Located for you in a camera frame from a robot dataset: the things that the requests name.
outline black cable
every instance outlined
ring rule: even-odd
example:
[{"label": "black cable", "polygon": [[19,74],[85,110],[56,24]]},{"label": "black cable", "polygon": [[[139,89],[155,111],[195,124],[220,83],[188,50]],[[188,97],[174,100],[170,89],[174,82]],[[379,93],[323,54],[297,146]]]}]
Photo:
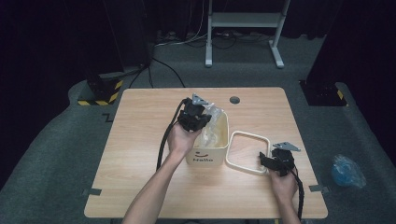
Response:
[{"label": "black cable", "polygon": [[195,40],[201,38],[201,36],[198,36],[198,34],[201,32],[202,24],[204,23],[204,15],[205,15],[205,0],[202,1],[202,16],[201,16],[201,23],[200,23],[199,29],[198,29],[197,33],[195,34],[195,36],[193,36],[193,37],[191,37],[191,38],[189,38],[189,39],[187,39],[187,40],[185,40],[185,41],[182,41],[182,42],[156,44],[154,47],[164,46],[164,45],[185,44],[185,43],[190,43],[190,42],[192,42],[192,41],[195,41]]},{"label": "black cable", "polygon": [[151,88],[154,89],[154,84],[152,83],[152,77],[151,77],[151,70],[148,67],[148,83],[151,86]]},{"label": "black cable", "polygon": [[303,188],[303,182],[301,181],[300,177],[298,176],[298,170],[297,167],[294,166],[296,168],[296,172],[297,174],[295,174],[293,172],[292,169],[289,168],[288,165],[285,164],[285,162],[283,162],[282,160],[280,160],[283,165],[291,172],[292,175],[294,175],[294,178],[297,181],[297,186],[298,186],[298,193],[299,193],[299,202],[298,202],[298,211],[297,211],[297,216],[301,221],[302,215],[303,215],[303,206],[304,206],[304,188]]},{"label": "black cable", "polygon": [[204,46],[206,46],[206,41],[199,41],[199,42],[203,42],[204,43],[203,45],[199,45],[199,46],[194,46],[193,44],[191,44],[193,42],[197,42],[197,41],[191,41],[190,43],[186,43],[186,45],[188,45],[190,47],[193,47],[193,48],[203,48]]},{"label": "black cable", "polygon": [[236,38],[238,39],[238,42],[242,42],[242,43],[258,43],[258,42],[262,42],[265,40],[269,40],[271,38],[271,36],[269,35],[258,35],[257,38],[255,39],[243,39],[243,36],[251,36],[251,35],[236,35]]},{"label": "black cable", "polygon": [[134,71],[130,71],[124,74],[120,74],[118,76],[114,76],[114,77],[104,77],[104,76],[99,76],[102,80],[106,80],[106,81],[110,81],[110,80],[115,80],[115,79],[119,79],[122,77],[128,77],[128,76],[132,76],[135,75],[137,73],[139,73],[142,70],[142,68],[136,69]]},{"label": "black cable", "polygon": [[213,42],[212,42],[212,46],[214,47],[214,48],[216,48],[216,49],[230,49],[230,48],[232,48],[234,45],[235,45],[235,43],[236,43],[236,37],[235,36],[232,36],[232,38],[233,38],[233,43],[230,45],[230,46],[227,46],[227,47],[219,47],[219,46],[217,46],[217,45],[215,45]]},{"label": "black cable", "polygon": [[177,43],[180,43],[182,40],[179,38],[175,38],[175,39],[165,39],[166,37],[163,38],[163,40],[161,42],[157,42],[156,45],[157,46],[161,46],[161,45],[174,45]]},{"label": "black cable", "polygon": [[155,59],[155,58],[152,58],[152,60],[154,60],[154,61],[157,62],[157,63],[161,63],[161,64],[165,65],[166,67],[170,68],[170,69],[176,74],[176,76],[178,77],[178,80],[180,80],[180,83],[181,83],[181,85],[183,86],[183,88],[186,88],[186,86],[184,85],[183,80],[181,80],[180,75],[177,73],[177,71],[175,71],[175,69],[173,69],[171,66],[169,66],[169,65],[166,64],[166,63],[163,63],[163,62],[158,61],[158,60]]},{"label": "black cable", "polygon": [[172,121],[169,123],[168,127],[166,128],[165,133],[163,134],[163,140],[161,141],[160,150],[158,152],[158,160],[157,160],[157,170],[160,169],[161,163],[163,162],[163,148],[165,147],[166,139],[168,138],[169,133],[171,132],[173,126],[176,124],[175,119],[177,117],[178,111],[180,110],[181,106],[186,102],[187,99],[183,99],[177,107],[175,115],[172,118]]},{"label": "black cable", "polygon": [[143,68],[141,68],[141,69],[138,71],[136,77],[134,77],[134,79],[131,81],[131,84],[129,84],[128,89],[131,89],[132,84],[134,84],[134,81],[140,76],[140,74],[141,74],[144,70],[146,70],[146,68],[148,68],[147,65],[145,65]]}]

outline white metal frame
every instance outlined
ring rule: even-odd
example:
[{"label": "white metal frame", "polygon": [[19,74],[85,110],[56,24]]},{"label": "white metal frame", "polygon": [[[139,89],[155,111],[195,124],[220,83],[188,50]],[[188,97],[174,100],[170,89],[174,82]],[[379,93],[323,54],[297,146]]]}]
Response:
[{"label": "white metal frame", "polygon": [[209,0],[209,10],[207,19],[207,40],[205,66],[211,67],[212,59],[212,28],[213,27],[272,27],[276,28],[274,40],[268,43],[273,52],[276,66],[283,68],[282,58],[280,57],[277,44],[282,32],[283,24],[288,13],[290,0],[285,0],[285,5],[279,13],[230,13],[230,12],[213,12],[212,1]]},{"label": "white metal frame", "polygon": [[231,168],[235,169],[235,170],[239,170],[239,171],[246,172],[246,173],[253,174],[253,175],[267,175],[268,174],[268,169],[265,166],[262,166],[260,170],[255,170],[255,169],[250,169],[250,168],[247,168],[245,166],[233,163],[232,161],[229,160],[230,148],[231,148],[231,146],[233,144],[233,138],[237,134],[243,135],[245,137],[253,137],[253,138],[256,138],[257,140],[266,142],[267,145],[268,145],[267,155],[266,156],[268,158],[272,158],[271,155],[272,155],[272,150],[273,149],[271,147],[271,143],[270,143],[270,140],[268,138],[266,138],[264,136],[260,136],[260,135],[254,134],[254,133],[246,133],[246,132],[241,132],[241,131],[235,131],[231,135],[230,143],[228,145],[227,153],[226,153],[226,156],[225,156],[225,163],[228,166],[230,166]]}]

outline blue plastic bag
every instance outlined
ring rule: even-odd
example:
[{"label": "blue plastic bag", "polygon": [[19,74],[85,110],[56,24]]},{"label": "blue plastic bag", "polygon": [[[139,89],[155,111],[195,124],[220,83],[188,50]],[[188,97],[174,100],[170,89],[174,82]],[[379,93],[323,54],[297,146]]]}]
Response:
[{"label": "blue plastic bag", "polygon": [[356,162],[343,155],[335,156],[333,162],[332,178],[337,185],[356,186],[360,189],[366,185],[366,178]]}]

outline person's left hand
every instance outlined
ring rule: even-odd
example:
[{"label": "person's left hand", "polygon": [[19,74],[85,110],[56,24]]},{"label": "person's left hand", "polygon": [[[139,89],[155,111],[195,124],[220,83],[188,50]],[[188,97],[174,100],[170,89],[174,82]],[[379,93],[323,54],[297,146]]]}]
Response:
[{"label": "person's left hand", "polygon": [[184,158],[192,150],[194,141],[202,130],[189,133],[176,123],[168,135],[168,146],[171,154],[176,154]]}]

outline cable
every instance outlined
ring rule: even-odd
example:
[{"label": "cable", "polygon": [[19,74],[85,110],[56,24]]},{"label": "cable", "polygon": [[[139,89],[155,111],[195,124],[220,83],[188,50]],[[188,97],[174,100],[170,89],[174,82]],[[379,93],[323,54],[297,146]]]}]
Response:
[{"label": "cable", "polygon": [[229,0],[227,0],[227,2],[225,2],[225,6],[224,6],[224,9],[223,9],[223,12],[225,12],[225,9],[226,9],[227,6],[228,6],[228,1],[229,1]]},{"label": "cable", "polygon": [[118,76],[114,76],[114,77],[106,77],[106,75],[102,75],[102,76],[99,75],[99,77],[102,80],[114,80],[114,79],[119,79],[119,78],[122,78],[122,77],[128,77],[128,76],[132,76],[134,74],[137,74],[138,72],[140,72],[141,69],[142,68],[139,68],[139,69],[136,69],[134,71],[130,71],[130,72],[127,72],[127,73],[124,73],[124,74],[120,74]]},{"label": "cable", "polygon": [[145,65],[143,68],[141,68],[141,69],[138,71],[136,77],[134,77],[134,79],[131,81],[131,84],[129,84],[128,89],[131,89],[132,84],[134,84],[134,81],[135,81],[135,80],[140,76],[140,74],[141,74],[144,70],[146,70],[148,67],[149,67],[148,65]]},{"label": "cable", "polygon": [[165,147],[166,140],[168,139],[168,135],[171,132],[173,126],[177,123],[175,119],[177,117],[178,111],[180,110],[181,106],[186,102],[187,99],[183,99],[177,107],[175,115],[172,118],[172,121],[169,123],[168,128],[166,128],[165,133],[163,134],[163,140],[161,141],[160,150],[158,151],[158,159],[157,159],[157,170],[160,169],[161,164],[163,163],[163,148]]},{"label": "cable", "polygon": [[190,46],[190,47],[193,47],[193,48],[203,48],[204,46],[206,46],[206,42],[204,42],[204,44],[203,44],[203,45],[200,45],[200,46],[194,46],[194,45],[192,45],[191,43],[186,43],[186,45],[188,45],[188,46]]},{"label": "cable", "polygon": [[236,38],[238,39],[238,42],[242,42],[242,43],[258,43],[258,42],[262,42],[262,41],[266,41],[271,39],[271,37],[273,37],[272,35],[258,35],[257,38],[255,39],[243,39],[242,37],[244,36],[254,36],[254,35],[240,35],[237,36]]},{"label": "cable", "polygon": [[201,29],[202,29],[202,23],[204,22],[204,14],[205,14],[205,0],[202,1],[201,24],[200,24],[199,29],[198,29],[198,32],[195,34],[195,36],[193,36],[192,38],[190,38],[190,39],[188,39],[188,40],[186,40],[186,41],[183,41],[183,42],[157,44],[157,45],[155,45],[154,47],[165,46],[165,45],[180,45],[180,44],[186,44],[186,43],[190,43],[190,42],[192,42],[192,41],[195,41],[195,40],[197,40],[197,39],[199,39],[199,38],[202,38],[202,37],[205,36],[205,35],[202,35],[202,36],[199,36],[199,37],[197,37],[197,36],[198,36],[198,34],[201,32]]},{"label": "cable", "polygon": [[283,162],[282,160],[279,160],[282,162],[282,164],[291,172],[292,175],[294,175],[294,178],[297,181],[297,186],[298,186],[298,193],[299,193],[299,202],[298,202],[298,211],[297,211],[297,216],[301,221],[301,217],[303,215],[303,206],[304,206],[304,188],[303,188],[303,182],[301,181],[300,177],[298,176],[298,170],[297,167],[294,165],[294,167],[296,168],[296,172],[297,174],[295,174],[293,172],[292,169],[289,168],[289,166],[287,164],[285,164],[285,162]]},{"label": "cable", "polygon": [[151,77],[151,70],[148,67],[148,83],[151,86],[151,88],[154,89],[154,85],[152,84],[152,77]]},{"label": "cable", "polygon": [[217,45],[215,45],[213,42],[212,42],[212,46],[214,47],[214,48],[216,48],[216,49],[230,49],[230,48],[232,48],[234,45],[235,45],[235,43],[236,43],[236,37],[234,36],[234,35],[232,35],[232,39],[233,39],[233,43],[230,45],[230,46],[228,46],[228,47],[219,47],[219,46],[217,46]]},{"label": "cable", "polygon": [[158,60],[155,59],[155,58],[152,58],[152,60],[154,60],[154,61],[157,62],[157,63],[161,63],[161,64],[165,65],[166,67],[170,68],[170,69],[176,74],[176,76],[178,77],[178,80],[180,80],[180,83],[181,83],[181,85],[183,86],[183,88],[186,88],[186,85],[184,85],[183,80],[181,80],[180,75],[177,73],[177,71],[175,71],[175,69],[173,69],[171,66],[169,66],[169,65],[166,64],[166,63],[163,63],[163,62],[158,61]]},{"label": "cable", "polygon": [[192,18],[192,1],[190,1],[190,17],[189,17],[189,25],[188,25],[188,27],[190,26],[190,24],[191,24],[191,18]]}]

